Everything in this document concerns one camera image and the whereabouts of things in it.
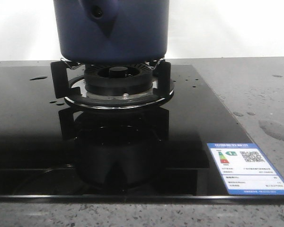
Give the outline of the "black right pot support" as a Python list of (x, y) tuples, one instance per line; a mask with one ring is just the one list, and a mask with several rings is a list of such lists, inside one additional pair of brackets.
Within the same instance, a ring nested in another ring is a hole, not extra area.
[(88, 109), (134, 109), (168, 102), (174, 95), (174, 83), (171, 79), (171, 64), (164, 59), (142, 63), (152, 70), (152, 87), (138, 94), (124, 93), (121, 96), (96, 95), (86, 90), (84, 71), (92, 64), (86, 64), (83, 75), (68, 79), (67, 69), (76, 70), (77, 62), (64, 59), (51, 63), (54, 92), (56, 98), (64, 98), (74, 106)]

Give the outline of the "dark blue cooking pot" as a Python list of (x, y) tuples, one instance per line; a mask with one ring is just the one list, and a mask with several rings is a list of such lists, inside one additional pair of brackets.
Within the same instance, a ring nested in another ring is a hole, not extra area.
[(53, 1), (61, 54), (90, 64), (141, 63), (163, 58), (168, 0)]

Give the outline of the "black right gas burner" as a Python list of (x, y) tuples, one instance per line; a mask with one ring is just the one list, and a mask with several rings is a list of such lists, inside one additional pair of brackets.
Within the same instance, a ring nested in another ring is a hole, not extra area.
[(152, 70), (144, 64), (93, 65), (85, 69), (87, 91), (96, 95), (133, 95), (152, 87)]

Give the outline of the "black glass gas cooktop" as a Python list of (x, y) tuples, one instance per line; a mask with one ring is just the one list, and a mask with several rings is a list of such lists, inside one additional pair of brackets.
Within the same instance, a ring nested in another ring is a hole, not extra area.
[(191, 65), (172, 78), (161, 107), (82, 112), (48, 67), (0, 66), (0, 201), (284, 203), (227, 192), (207, 144), (254, 142)]

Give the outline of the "blue energy label sticker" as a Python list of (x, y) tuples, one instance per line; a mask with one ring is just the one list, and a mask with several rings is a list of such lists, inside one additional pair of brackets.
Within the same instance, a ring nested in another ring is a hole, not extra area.
[(284, 195), (284, 179), (254, 143), (208, 143), (230, 195)]

